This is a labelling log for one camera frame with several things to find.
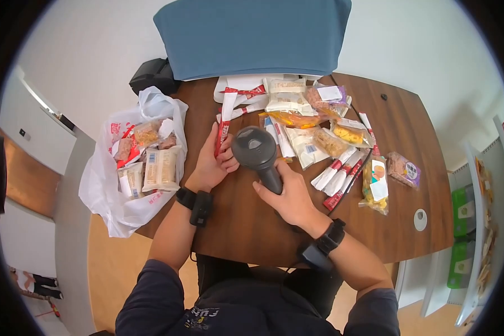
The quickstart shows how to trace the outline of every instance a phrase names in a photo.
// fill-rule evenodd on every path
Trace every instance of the barcode scanner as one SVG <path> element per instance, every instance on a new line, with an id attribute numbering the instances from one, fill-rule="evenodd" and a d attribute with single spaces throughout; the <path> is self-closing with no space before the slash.
<path id="1" fill-rule="evenodd" d="M 240 165 L 257 172 L 267 189 L 282 193 L 282 179 L 274 167 L 276 143 L 269 132 L 257 126 L 243 128 L 233 139 L 232 152 Z"/>

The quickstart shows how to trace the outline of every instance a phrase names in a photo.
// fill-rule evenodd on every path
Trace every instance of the receipt printer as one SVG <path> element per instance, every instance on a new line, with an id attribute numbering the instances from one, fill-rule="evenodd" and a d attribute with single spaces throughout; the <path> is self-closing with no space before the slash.
<path id="1" fill-rule="evenodd" d="M 129 82 L 130 88 L 136 95 L 148 87 L 155 86 L 169 96 L 177 92 L 180 84 L 181 81 L 174 80 L 174 73 L 168 59 L 154 59 L 145 62 Z"/>

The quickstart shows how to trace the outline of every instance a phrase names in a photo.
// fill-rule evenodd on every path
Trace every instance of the hand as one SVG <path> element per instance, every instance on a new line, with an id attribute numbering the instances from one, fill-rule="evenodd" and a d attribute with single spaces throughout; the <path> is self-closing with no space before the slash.
<path id="1" fill-rule="evenodd" d="M 218 124 L 213 123 L 211 132 L 198 155 L 196 168 L 185 183 L 185 187 L 192 192 L 198 192 L 199 190 L 210 192 L 211 189 L 222 182 L 229 172 L 236 171 L 239 168 L 239 163 L 232 153 L 232 134 L 228 134 L 226 140 L 220 145 L 220 154 L 218 157 L 214 157 L 217 134 Z"/>
<path id="2" fill-rule="evenodd" d="M 312 238 L 319 238 L 332 220 L 314 206 L 301 174 L 292 171 L 282 159 L 277 159 L 274 166 L 282 178 L 281 195 L 276 195 L 256 181 L 252 186 L 259 197 L 278 211 L 286 222 L 299 226 Z"/>

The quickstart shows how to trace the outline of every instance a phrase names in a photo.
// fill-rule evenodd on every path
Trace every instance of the white plastic bag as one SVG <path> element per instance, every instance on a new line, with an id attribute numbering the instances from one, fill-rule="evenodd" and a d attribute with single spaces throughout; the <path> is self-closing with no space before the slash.
<path id="1" fill-rule="evenodd" d="M 173 117 L 176 143 L 181 145 L 177 156 L 176 182 L 183 178 L 187 145 L 185 113 L 188 105 L 179 99 L 163 95 L 156 87 L 140 91 L 139 104 L 130 110 L 114 113 L 102 125 L 93 156 L 82 174 L 78 196 L 93 213 L 101 215 L 110 237 L 128 238 L 161 210 L 175 192 L 156 192 L 130 200 L 118 192 L 118 173 L 112 157 L 112 143 L 128 128 L 153 119 Z"/>

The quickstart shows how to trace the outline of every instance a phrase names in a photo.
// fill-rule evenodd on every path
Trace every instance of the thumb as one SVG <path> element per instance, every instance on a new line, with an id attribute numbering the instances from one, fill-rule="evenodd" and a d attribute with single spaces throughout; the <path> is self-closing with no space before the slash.
<path id="1" fill-rule="evenodd" d="M 254 187 L 254 190 L 257 192 L 257 195 L 265 201 L 268 205 L 275 207 L 277 203 L 277 197 L 274 192 L 271 192 L 265 185 L 262 185 L 260 183 L 257 183 L 256 181 L 252 182 L 252 186 Z"/>

